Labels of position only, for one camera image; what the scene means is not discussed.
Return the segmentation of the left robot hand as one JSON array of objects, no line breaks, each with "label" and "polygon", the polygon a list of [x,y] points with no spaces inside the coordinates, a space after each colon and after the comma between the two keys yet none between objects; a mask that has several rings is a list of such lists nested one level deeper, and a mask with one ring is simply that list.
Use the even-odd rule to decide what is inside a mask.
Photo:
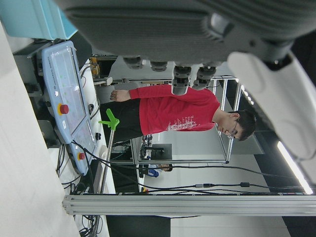
[{"label": "left robot hand", "polygon": [[313,0],[59,0],[95,48],[179,66],[226,61],[286,148],[316,156],[316,88],[291,52]]}]

